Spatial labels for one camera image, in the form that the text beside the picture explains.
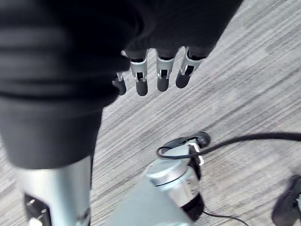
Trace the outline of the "right robot hand, black cloth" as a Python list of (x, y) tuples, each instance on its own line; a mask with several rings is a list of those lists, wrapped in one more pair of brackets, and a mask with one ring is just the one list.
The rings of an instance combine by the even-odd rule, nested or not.
[(206, 58), (241, 3), (1, 1), (0, 135), (28, 217), (90, 225), (95, 143), (103, 109), (119, 95), (117, 74), (149, 48), (169, 57), (187, 46)]

